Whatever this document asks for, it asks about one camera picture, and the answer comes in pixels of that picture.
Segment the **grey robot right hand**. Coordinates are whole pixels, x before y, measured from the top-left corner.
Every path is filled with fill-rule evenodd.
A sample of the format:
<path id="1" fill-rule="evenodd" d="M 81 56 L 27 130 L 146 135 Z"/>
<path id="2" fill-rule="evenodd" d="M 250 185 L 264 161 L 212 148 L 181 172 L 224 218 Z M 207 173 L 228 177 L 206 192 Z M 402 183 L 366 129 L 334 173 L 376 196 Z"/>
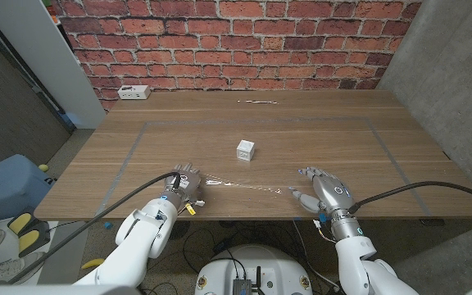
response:
<path id="1" fill-rule="evenodd" d="M 325 211 L 331 214 L 336 210 L 349 209 L 354 199 L 347 186 L 335 175 L 316 167 L 307 167 L 298 171 L 311 182 L 316 196 L 307 195 L 289 187 L 293 197 L 300 202 L 303 208 L 311 213 Z"/>

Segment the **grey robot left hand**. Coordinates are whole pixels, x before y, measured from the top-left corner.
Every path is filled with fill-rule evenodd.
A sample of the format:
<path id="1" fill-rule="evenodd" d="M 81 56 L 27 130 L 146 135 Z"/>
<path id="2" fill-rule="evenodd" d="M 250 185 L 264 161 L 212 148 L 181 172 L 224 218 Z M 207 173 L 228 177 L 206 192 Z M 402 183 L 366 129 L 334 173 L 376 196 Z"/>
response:
<path id="1" fill-rule="evenodd" d="M 167 177 L 161 195 L 166 196 L 166 200 L 179 209 L 182 203 L 189 200 L 197 191 L 201 183 L 200 170 L 193 168 L 193 165 L 188 163 L 185 166 L 178 164 L 172 171 L 179 173 L 179 187 L 173 188 L 176 180 L 175 175 Z"/>

